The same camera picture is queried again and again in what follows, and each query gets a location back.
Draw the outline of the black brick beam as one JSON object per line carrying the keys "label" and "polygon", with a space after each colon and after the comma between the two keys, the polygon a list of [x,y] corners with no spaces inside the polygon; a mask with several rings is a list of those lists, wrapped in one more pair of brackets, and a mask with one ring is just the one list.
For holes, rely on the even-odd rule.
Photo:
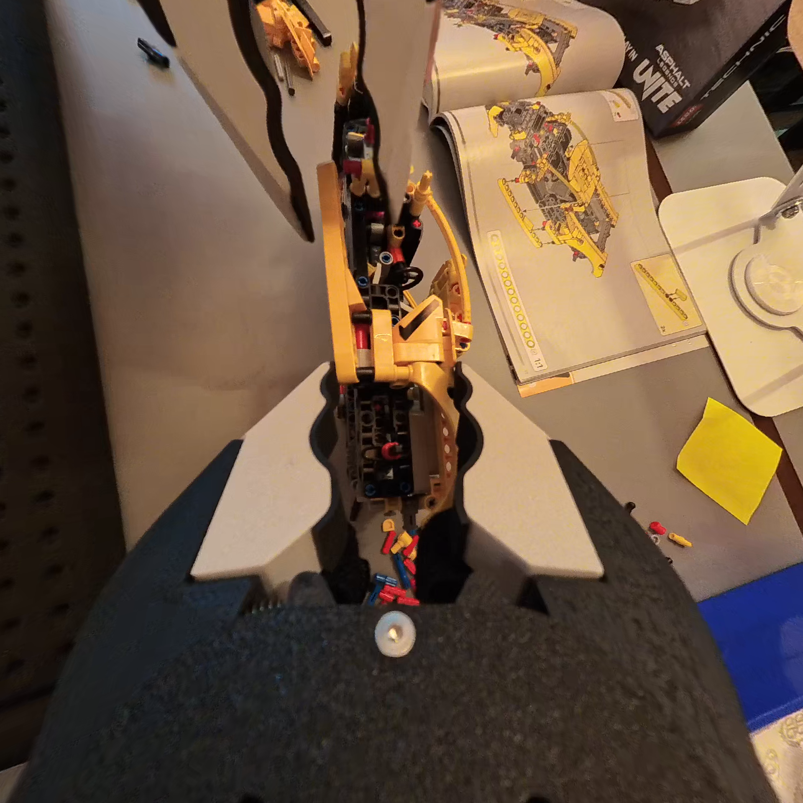
{"label": "black brick beam", "polygon": [[332,45],[332,33],[324,23],[323,19],[313,8],[310,1],[293,1],[303,15],[305,15],[310,27],[319,42],[326,47]]}

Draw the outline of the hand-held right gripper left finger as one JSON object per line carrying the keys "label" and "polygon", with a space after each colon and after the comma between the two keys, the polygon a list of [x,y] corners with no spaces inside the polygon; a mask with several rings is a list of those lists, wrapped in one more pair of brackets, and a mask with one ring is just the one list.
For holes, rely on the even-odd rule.
{"label": "hand-held right gripper left finger", "polygon": [[191,569],[196,581],[255,577],[285,599],[301,573],[318,573],[336,602],[360,605],[369,564],[349,513],[340,386],[323,363],[242,439]]}

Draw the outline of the large pile of brick pins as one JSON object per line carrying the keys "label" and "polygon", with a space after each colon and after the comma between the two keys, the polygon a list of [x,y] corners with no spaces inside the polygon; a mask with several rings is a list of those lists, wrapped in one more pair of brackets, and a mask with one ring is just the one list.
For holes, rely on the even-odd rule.
{"label": "large pile of brick pins", "polygon": [[382,521],[378,563],[371,570],[366,594],[369,607],[401,606],[417,608],[417,557],[419,536],[416,529],[406,529],[396,519]]}

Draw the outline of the dark toy set box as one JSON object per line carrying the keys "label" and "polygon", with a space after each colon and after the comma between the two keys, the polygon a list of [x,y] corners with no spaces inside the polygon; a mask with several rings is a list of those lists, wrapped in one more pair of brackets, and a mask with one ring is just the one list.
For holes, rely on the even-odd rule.
{"label": "dark toy set box", "polygon": [[617,84],[655,139],[700,126],[787,41],[790,1],[590,1],[625,36]]}

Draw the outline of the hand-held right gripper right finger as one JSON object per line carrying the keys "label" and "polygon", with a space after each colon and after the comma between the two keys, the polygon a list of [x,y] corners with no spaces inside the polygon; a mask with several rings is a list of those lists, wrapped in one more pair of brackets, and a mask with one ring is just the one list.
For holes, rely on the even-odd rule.
{"label": "hand-held right gripper right finger", "polygon": [[601,558],[547,434],[476,372],[455,367],[457,422],[440,448],[450,496],[419,530],[417,596],[455,604],[470,579],[544,606],[540,577],[599,580]]}

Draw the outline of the pile of yellow brick parts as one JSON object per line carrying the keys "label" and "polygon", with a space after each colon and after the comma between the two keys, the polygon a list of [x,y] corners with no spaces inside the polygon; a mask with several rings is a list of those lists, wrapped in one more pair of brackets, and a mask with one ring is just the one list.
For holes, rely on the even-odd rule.
{"label": "pile of yellow brick parts", "polygon": [[282,49],[288,45],[296,63],[306,70],[310,79],[320,70],[312,29],[304,13],[285,1],[263,1],[256,5],[268,43]]}

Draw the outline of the blue plastic bin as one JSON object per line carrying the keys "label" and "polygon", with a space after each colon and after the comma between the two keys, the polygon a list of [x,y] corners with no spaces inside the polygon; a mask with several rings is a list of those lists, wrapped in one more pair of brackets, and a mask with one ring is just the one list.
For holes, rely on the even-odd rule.
{"label": "blue plastic bin", "polygon": [[749,731],[801,710],[802,564],[698,603]]}

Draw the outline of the white stand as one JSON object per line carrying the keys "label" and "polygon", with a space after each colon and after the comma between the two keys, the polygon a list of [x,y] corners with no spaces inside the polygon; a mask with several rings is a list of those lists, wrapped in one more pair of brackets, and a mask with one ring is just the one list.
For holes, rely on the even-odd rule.
{"label": "white stand", "polygon": [[802,407],[802,171],[672,194],[664,235],[741,404]]}

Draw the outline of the grey desk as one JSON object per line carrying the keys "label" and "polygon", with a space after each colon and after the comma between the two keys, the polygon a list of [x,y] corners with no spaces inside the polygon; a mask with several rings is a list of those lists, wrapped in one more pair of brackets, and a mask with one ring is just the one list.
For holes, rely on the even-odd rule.
{"label": "grey desk", "polygon": [[[127,547],[217,453],[330,358],[320,243],[301,241],[135,2],[47,2]],[[692,541],[697,600],[801,562],[773,479],[749,525],[675,469],[708,397],[740,414],[709,346],[522,398],[475,267],[467,364],[564,442],[639,520]]]}

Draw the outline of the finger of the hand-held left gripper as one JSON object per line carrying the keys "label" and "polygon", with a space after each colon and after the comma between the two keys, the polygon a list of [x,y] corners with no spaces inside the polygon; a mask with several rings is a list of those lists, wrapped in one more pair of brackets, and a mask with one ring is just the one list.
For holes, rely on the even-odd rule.
{"label": "finger of the hand-held left gripper", "polygon": [[304,180],[286,141],[283,96],[266,36],[247,1],[160,3],[177,55],[196,89],[276,208],[315,240]]}
{"label": "finger of the hand-held left gripper", "polygon": [[386,222],[401,214],[418,109],[437,39],[440,2],[360,1],[358,75],[374,111],[374,165]]}

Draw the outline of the small group of brick pins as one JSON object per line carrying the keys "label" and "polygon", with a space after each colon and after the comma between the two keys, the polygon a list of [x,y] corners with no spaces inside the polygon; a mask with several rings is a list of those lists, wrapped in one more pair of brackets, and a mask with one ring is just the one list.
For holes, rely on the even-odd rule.
{"label": "small group of brick pins", "polygon": [[693,548],[693,543],[688,540],[688,538],[676,532],[672,532],[657,520],[650,522],[646,527],[643,527],[642,530],[647,534],[651,542],[657,547],[658,551],[670,565],[673,564],[674,561],[672,556],[667,553],[665,549],[666,544],[672,544],[682,549]]}

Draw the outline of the open instruction booklet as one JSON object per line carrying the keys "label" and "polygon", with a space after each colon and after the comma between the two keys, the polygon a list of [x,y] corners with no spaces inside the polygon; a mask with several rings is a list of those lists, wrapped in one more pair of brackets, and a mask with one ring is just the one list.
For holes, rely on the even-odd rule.
{"label": "open instruction booklet", "polygon": [[626,39],[581,2],[442,2],[422,103],[520,385],[705,332],[650,184]]}

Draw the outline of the black perforated chair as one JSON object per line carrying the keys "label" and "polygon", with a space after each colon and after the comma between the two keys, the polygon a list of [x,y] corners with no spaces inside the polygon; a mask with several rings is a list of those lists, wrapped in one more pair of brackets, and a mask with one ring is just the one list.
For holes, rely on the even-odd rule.
{"label": "black perforated chair", "polygon": [[44,2],[1,2],[1,61],[4,770],[125,541]]}

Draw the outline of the yellow brick car model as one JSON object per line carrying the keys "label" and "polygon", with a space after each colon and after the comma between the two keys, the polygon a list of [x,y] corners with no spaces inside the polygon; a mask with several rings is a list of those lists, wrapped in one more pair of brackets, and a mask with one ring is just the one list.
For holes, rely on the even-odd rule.
{"label": "yellow brick car model", "polygon": [[430,171],[407,182],[390,221],[358,60],[356,43],[340,54],[333,155],[317,171],[338,411],[356,502],[383,504],[412,533],[453,504],[453,392],[474,335],[471,297]]}

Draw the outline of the yellow sticky note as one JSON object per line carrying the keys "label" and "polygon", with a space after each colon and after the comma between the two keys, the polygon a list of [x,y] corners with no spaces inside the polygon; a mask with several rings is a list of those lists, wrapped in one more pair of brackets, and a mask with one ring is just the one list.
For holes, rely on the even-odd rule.
{"label": "yellow sticky note", "polygon": [[676,469],[742,524],[749,524],[783,450],[747,419],[709,397]]}

